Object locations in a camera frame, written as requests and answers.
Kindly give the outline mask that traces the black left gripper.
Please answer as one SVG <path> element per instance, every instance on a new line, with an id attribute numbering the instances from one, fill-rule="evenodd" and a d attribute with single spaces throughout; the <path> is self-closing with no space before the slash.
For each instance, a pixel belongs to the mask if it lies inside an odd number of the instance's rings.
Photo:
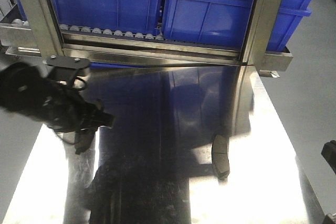
<path id="1" fill-rule="evenodd" d="M 42 78 L 39 84 L 28 84 L 23 91 L 23 113 L 42 121 L 56 132 L 68 133 L 113 127 L 115 117 L 86 102 L 75 89 Z"/>

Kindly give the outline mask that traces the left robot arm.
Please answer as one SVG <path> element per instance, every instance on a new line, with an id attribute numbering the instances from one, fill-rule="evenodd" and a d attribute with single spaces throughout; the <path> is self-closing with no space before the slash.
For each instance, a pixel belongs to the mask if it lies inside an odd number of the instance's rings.
<path id="1" fill-rule="evenodd" d="M 57 133 L 112 127 L 113 116 L 88 103 L 79 89 L 42 77 L 23 62 L 1 71 L 1 107 L 46 124 Z"/>

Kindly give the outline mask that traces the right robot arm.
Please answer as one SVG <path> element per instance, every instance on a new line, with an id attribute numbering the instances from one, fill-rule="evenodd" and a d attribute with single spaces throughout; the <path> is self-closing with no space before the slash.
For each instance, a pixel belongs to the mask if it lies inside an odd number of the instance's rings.
<path id="1" fill-rule="evenodd" d="M 331 140 L 324 144 L 321 151 L 321 155 L 325 161 L 329 164 L 333 172 L 336 172 L 336 145 L 335 140 Z M 326 214 L 322 224 L 335 224 L 335 214 Z"/>

